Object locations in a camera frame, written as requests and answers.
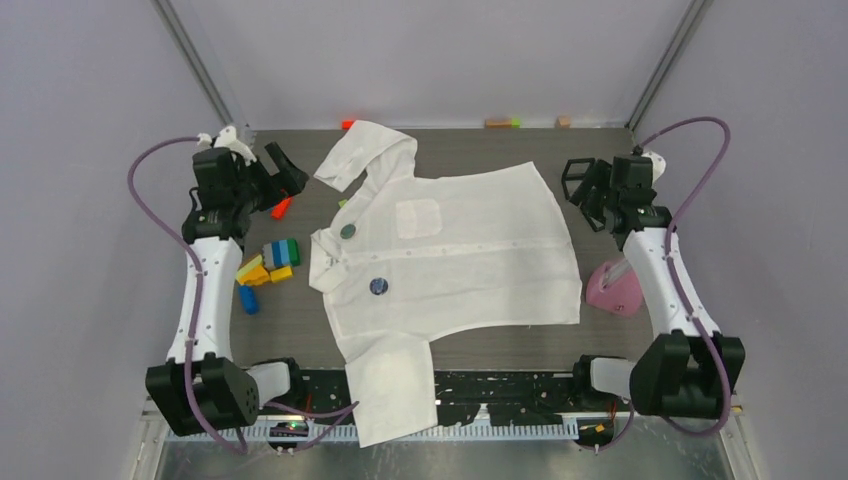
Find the white shirt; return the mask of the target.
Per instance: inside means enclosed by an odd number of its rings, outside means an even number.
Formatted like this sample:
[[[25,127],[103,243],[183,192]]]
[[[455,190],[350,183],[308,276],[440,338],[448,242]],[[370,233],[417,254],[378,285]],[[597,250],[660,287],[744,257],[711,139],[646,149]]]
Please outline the white shirt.
[[[459,332],[575,325],[582,281],[535,164],[419,178],[415,138],[357,121],[315,171],[349,199],[310,239],[309,284],[345,361],[367,448],[438,422],[430,345]],[[340,229],[357,228],[343,240]],[[384,295],[372,279],[389,282]]]

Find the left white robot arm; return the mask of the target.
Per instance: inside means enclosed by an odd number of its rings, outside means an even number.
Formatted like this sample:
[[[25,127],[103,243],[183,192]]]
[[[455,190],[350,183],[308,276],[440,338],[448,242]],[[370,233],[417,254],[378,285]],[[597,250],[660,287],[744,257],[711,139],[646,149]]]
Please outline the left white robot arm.
[[[232,147],[195,153],[191,208],[180,231],[165,230],[185,252],[187,278],[174,340],[165,362],[148,368],[145,387],[179,437],[249,427],[269,401],[284,414],[305,405],[293,359],[249,369],[232,360],[232,303],[251,216],[299,194],[309,179],[277,143],[264,149],[274,174]]]

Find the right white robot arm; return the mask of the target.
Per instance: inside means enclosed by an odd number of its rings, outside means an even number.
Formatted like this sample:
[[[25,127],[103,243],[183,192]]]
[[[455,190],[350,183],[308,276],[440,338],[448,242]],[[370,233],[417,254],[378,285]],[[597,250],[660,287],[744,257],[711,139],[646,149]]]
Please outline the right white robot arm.
[[[592,274],[585,301],[616,315],[646,306],[653,340],[636,361],[583,355],[571,397],[596,410],[610,395],[646,416],[721,420],[746,358],[742,341],[724,335],[696,293],[668,208],[655,204],[663,157],[635,150],[607,162],[571,159],[561,184],[595,232],[606,231],[622,256]]]

